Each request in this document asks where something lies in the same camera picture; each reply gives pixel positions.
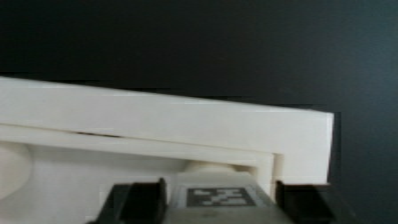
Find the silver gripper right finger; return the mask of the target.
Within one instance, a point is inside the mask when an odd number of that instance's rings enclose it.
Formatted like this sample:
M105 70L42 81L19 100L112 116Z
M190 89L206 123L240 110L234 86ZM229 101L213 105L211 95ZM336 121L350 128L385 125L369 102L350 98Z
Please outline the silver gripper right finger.
M359 218L328 184L275 182L275 203L295 224L359 224Z

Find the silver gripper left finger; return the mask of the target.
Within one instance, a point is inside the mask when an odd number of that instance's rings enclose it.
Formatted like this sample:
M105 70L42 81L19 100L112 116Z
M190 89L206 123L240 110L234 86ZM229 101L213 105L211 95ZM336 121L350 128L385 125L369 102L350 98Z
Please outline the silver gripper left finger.
M87 224L161 224L167 211L167 183L115 184L97 216Z

